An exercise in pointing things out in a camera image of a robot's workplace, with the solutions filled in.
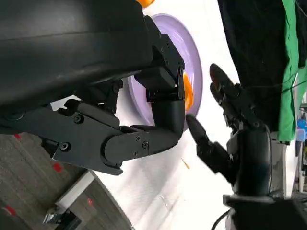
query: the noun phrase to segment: orange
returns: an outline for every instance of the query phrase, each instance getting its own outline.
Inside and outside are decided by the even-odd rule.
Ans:
[[[142,5],[143,8],[146,8],[147,6],[149,6],[154,2],[154,0],[137,0],[137,1],[139,2],[139,4]]]
[[[188,75],[186,73],[183,73],[183,85],[185,93],[185,99],[184,99],[185,110],[188,111],[193,105],[194,94],[191,83],[189,82]]]

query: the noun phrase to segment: white table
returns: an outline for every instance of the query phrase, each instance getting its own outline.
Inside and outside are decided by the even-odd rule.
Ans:
[[[167,13],[187,27],[198,48],[203,69],[203,95],[197,118],[211,140],[224,147],[230,138],[223,111],[210,93],[209,66],[218,64],[238,82],[226,43],[217,1],[156,0],[145,14]],[[127,81],[118,98],[121,124],[143,124],[131,102]],[[179,143],[163,153],[124,162],[118,177],[95,172],[136,230],[210,229],[227,210],[222,195],[232,194],[221,175],[214,175],[196,156],[186,131]],[[217,229],[225,229],[224,221]]]

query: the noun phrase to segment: robotic fingertip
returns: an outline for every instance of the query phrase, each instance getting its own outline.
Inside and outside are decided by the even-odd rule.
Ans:
[[[186,115],[186,121],[193,139],[197,145],[200,145],[203,138],[207,138],[205,129],[193,115]]]

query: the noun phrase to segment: black fabric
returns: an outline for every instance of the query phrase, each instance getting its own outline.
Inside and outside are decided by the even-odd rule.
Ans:
[[[307,1],[296,0],[296,31],[298,38],[299,62],[298,67],[305,66],[307,57]]]
[[[254,99],[257,115],[271,131],[277,131],[281,83],[288,62],[282,0],[218,3],[241,85]]]

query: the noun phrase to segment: red dot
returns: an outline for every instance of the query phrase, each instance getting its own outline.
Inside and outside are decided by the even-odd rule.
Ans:
[[[17,139],[20,139],[19,133],[14,134],[14,136],[15,136]]]
[[[14,208],[12,208],[10,206],[6,206],[4,209],[7,210],[10,215],[15,216],[16,211],[15,211]]]
[[[88,199],[87,199],[87,203],[88,203],[90,206],[93,206],[93,201],[92,201],[92,199],[88,198]]]
[[[52,167],[53,167],[53,169],[56,171],[56,172],[61,172],[62,171],[62,167],[61,167],[61,165],[59,164],[59,163],[54,163],[53,165],[52,165]]]

